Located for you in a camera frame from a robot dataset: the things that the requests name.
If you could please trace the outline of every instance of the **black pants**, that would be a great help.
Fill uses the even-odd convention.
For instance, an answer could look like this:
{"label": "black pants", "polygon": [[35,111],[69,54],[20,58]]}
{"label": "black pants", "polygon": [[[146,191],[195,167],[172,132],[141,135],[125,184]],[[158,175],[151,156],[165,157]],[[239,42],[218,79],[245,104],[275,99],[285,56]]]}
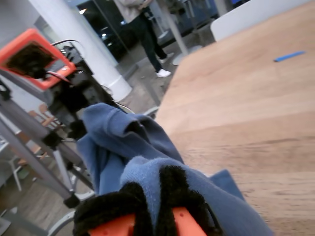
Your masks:
{"label": "black pants", "polygon": [[139,38],[151,64],[153,65],[156,72],[162,69],[162,66],[156,55],[160,59],[165,59],[167,54],[158,44],[157,36],[151,26],[151,22],[145,17],[143,13],[137,16],[132,22],[129,23],[132,30]]}

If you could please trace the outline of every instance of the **blue cloth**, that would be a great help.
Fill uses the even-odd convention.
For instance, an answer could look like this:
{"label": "blue cloth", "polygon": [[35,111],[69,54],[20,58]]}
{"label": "blue cloth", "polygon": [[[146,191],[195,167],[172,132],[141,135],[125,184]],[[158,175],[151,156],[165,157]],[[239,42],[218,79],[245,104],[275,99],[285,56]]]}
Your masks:
{"label": "blue cloth", "polygon": [[200,193],[216,215],[225,236],[271,236],[272,231],[245,201],[228,171],[211,178],[171,158],[148,160],[132,159],[126,166],[121,186],[139,183],[146,196],[153,226],[157,224],[160,209],[159,173],[165,166],[178,166],[185,170],[190,190]]}
{"label": "blue cloth", "polygon": [[86,108],[82,120],[87,134],[77,142],[77,149],[98,195],[119,190],[120,176],[135,156],[183,162],[164,130],[150,117],[99,103]]}

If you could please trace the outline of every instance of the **black fuzzy fabric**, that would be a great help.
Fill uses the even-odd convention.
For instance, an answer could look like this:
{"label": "black fuzzy fabric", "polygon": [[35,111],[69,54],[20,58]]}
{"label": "black fuzzy fabric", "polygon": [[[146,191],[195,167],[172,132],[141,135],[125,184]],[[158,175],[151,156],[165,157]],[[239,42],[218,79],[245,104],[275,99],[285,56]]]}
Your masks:
{"label": "black fuzzy fabric", "polygon": [[[160,170],[161,207],[158,214],[156,236],[176,236],[177,229],[172,209],[185,207],[208,236],[221,236],[219,223],[205,203],[203,196],[189,190],[186,173],[178,166],[167,166]],[[214,225],[210,224],[209,214]]]}
{"label": "black fuzzy fabric", "polygon": [[121,216],[135,213],[134,236],[153,235],[145,195],[138,183],[128,183],[119,192],[102,195],[82,203],[74,215],[74,236],[88,236],[88,231]]}
{"label": "black fuzzy fabric", "polygon": [[[160,170],[161,203],[155,234],[142,187],[125,184],[119,192],[109,193],[82,203],[74,215],[74,236],[88,236],[88,231],[135,213],[133,236],[178,236],[172,209],[185,207],[207,236],[221,236],[222,230],[204,198],[189,190],[186,173],[177,166]],[[210,224],[209,215],[214,222]]]}

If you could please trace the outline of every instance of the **orange frame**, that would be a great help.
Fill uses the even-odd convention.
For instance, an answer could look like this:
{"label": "orange frame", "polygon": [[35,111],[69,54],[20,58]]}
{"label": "orange frame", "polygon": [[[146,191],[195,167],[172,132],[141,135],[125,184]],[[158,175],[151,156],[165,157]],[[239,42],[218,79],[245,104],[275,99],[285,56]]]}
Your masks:
{"label": "orange frame", "polygon": [[[178,236],[207,236],[185,207],[173,209]],[[132,236],[135,215],[125,215],[90,230],[90,236]]]}
{"label": "orange frame", "polygon": [[39,81],[29,76],[20,75],[14,71],[9,70],[6,67],[6,62],[10,59],[11,56],[15,55],[21,49],[32,42],[36,42],[37,44],[41,45],[55,58],[55,60],[51,64],[53,64],[58,59],[65,64],[65,66],[57,71],[57,73],[62,76],[68,76],[73,71],[75,71],[75,65],[71,63],[56,47],[52,46],[36,29],[26,30],[24,33],[20,34],[18,37],[16,37],[0,50],[0,68],[26,78],[42,90],[47,90],[57,84],[60,79],[56,76],[51,76],[45,81]]}

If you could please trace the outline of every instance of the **gray sweater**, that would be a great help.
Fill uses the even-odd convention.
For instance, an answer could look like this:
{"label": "gray sweater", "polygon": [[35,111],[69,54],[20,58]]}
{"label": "gray sweater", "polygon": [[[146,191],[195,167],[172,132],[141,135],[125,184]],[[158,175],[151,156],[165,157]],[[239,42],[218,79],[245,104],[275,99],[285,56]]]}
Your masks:
{"label": "gray sweater", "polygon": [[138,7],[144,0],[114,0],[114,2],[125,21],[130,23],[134,18],[140,15]]}

